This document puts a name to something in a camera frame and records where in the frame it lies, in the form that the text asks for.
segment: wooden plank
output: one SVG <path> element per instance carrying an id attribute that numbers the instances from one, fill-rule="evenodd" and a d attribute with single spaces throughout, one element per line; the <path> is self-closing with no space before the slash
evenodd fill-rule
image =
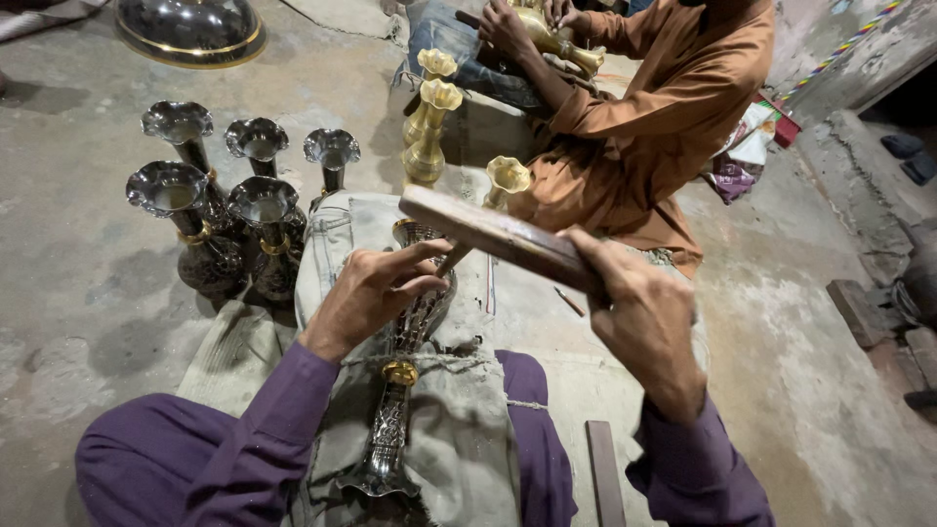
<path id="1" fill-rule="evenodd" d="M 585 294 L 607 297 L 602 277 L 567 238 L 418 185 L 404 187 L 399 206 L 413 219 L 471 247 Z"/>
<path id="2" fill-rule="evenodd" d="M 885 321 L 878 308 L 869 304 L 866 292 L 855 280 L 833 280 L 826 286 L 836 309 L 853 332 L 853 337 L 860 347 L 868 349 L 882 339 L 894 337 L 894 333 L 885 327 Z"/>
<path id="3" fill-rule="evenodd" d="M 618 465 L 612 427 L 608 421 L 586 421 L 588 454 L 592 461 L 592 485 L 595 489 L 599 527 L 625 527 L 625 507 L 621 502 Z"/>

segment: ruffled vase mouth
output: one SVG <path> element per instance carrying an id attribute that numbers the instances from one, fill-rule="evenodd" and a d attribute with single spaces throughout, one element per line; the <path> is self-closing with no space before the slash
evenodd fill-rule
<path id="1" fill-rule="evenodd" d="M 252 227 L 287 221 L 299 194 L 286 181 L 255 175 L 231 189 L 228 212 Z"/>
<path id="2" fill-rule="evenodd" d="M 208 177 L 181 161 L 153 161 L 126 182 L 126 200 L 157 218 L 201 208 Z"/>
<path id="3" fill-rule="evenodd" d="M 350 133 L 339 128 L 312 130 L 303 140 L 305 160 L 338 170 L 361 159 L 361 147 Z"/>
<path id="4" fill-rule="evenodd" d="M 225 131 L 225 145 L 236 158 L 269 161 L 290 147 L 286 130 L 265 117 L 234 121 Z"/>
<path id="5" fill-rule="evenodd" d="M 197 102 L 160 100 L 143 113 L 143 133 L 172 144 L 182 144 L 215 131 L 212 114 Z"/>

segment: brown shirt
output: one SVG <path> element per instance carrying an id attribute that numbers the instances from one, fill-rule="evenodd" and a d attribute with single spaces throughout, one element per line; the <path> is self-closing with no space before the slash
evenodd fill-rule
<path id="1" fill-rule="evenodd" d="M 630 18 L 589 11 L 593 46 L 644 59 L 624 98 L 575 88 L 550 123 L 555 147 L 530 162 L 534 181 L 508 203 L 549 230 L 574 223 L 642 250 L 669 248 L 692 278 L 703 260 L 674 197 L 725 143 L 771 65 L 770 0 L 722 0 L 731 18 L 657 0 Z"/>

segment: rope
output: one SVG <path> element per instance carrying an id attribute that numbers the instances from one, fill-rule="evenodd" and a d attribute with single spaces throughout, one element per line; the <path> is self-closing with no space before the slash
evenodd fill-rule
<path id="1" fill-rule="evenodd" d="M 894 11 L 895 8 L 898 6 L 898 4 L 901 3 L 901 1 L 902 1 L 902 0 L 896 0 L 895 2 L 892 2 L 891 4 L 888 4 L 888 7 L 886 7 L 885 9 L 882 9 L 882 12 L 881 12 L 881 13 L 875 15 L 875 18 L 873 18 L 872 20 L 870 20 L 869 23 L 863 25 L 863 26 L 862 26 L 862 29 L 860 29 L 860 30 L 858 31 L 858 33 L 856 33 L 855 35 L 853 35 L 853 37 L 850 38 L 849 40 L 846 40 L 846 42 L 845 42 L 843 45 L 841 45 L 836 51 L 834 51 L 833 54 L 829 55 L 829 57 L 828 57 L 825 61 L 821 62 L 821 63 L 820 63 L 820 66 L 816 67 L 816 69 L 814 69 L 813 71 L 811 71 L 811 74 L 808 75 L 806 79 L 804 79 L 803 81 L 797 83 L 797 85 L 794 86 L 794 89 L 792 89 L 791 91 L 787 92 L 787 95 L 785 95 L 784 97 L 782 97 L 781 100 L 787 100 L 787 99 L 791 98 L 791 95 L 793 95 L 793 94 L 799 92 L 799 91 L 800 91 L 800 88 L 802 88 L 802 87 L 804 86 L 804 84 L 808 83 L 812 78 L 816 77 L 818 73 L 820 73 L 821 71 L 823 71 L 824 69 L 826 69 L 827 66 L 829 66 L 830 64 L 832 64 L 833 61 L 836 60 L 836 58 L 837 58 L 838 56 L 842 55 L 843 52 L 845 52 L 846 50 L 848 50 L 853 44 L 855 44 L 855 43 L 858 42 L 862 37 L 864 37 L 865 34 L 868 33 L 869 30 L 871 30 L 871 28 L 875 27 L 875 24 L 877 24 L 881 19 L 883 19 L 885 16 L 887 16 L 888 13 Z"/>

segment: person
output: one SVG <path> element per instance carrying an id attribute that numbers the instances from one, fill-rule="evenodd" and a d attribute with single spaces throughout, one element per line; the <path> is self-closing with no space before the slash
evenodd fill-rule
<path id="1" fill-rule="evenodd" d="M 594 98 L 550 68 L 504 0 L 483 8 L 479 38 L 527 73 L 555 111 L 533 183 L 511 215 L 547 230 L 574 223 L 641 250 L 668 248 L 692 279 L 703 252 L 674 197 L 725 144 L 771 65 L 770 0 L 656 0 L 629 18 L 544 0 L 549 25 L 643 60 L 621 99 Z"/>
<path id="2" fill-rule="evenodd" d="M 672 524 L 773 525 L 765 492 L 732 447 L 690 349 L 690 286 L 572 228 L 612 304 L 590 301 L 592 328 L 646 390 L 627 476 L 651 515 Z M 75 454 L 78 490 L 95 525 L 276 525 L 304 477 L 339 364 L 419 294 L 447 287 L 426 259 L 432 240 L 396 252 L 356 250 L 306 329 L 240 419 L 185 399 L 134 399 L 97 419 Z M 497 352 L 508 399 L 547 405 L 543 368 Z M 549 413 L 510 406 L 525 526 L 570 525 L 570 463 Z"/>

